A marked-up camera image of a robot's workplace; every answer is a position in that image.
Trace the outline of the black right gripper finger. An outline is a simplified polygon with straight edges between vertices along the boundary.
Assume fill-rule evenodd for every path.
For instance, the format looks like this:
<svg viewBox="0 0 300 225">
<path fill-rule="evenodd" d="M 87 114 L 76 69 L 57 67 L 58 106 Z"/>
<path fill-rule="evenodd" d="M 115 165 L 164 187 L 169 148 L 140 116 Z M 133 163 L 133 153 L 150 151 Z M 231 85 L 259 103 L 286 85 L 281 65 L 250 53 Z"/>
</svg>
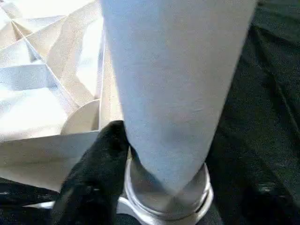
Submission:
<svg viewBox="0 0 300 225">
<path fill-rule="evenodd" d="M 105 126 L 63 182 L 49 223 L 115 224 L 128 148 L 123 121 L 115 120 Z"/>
</svg>

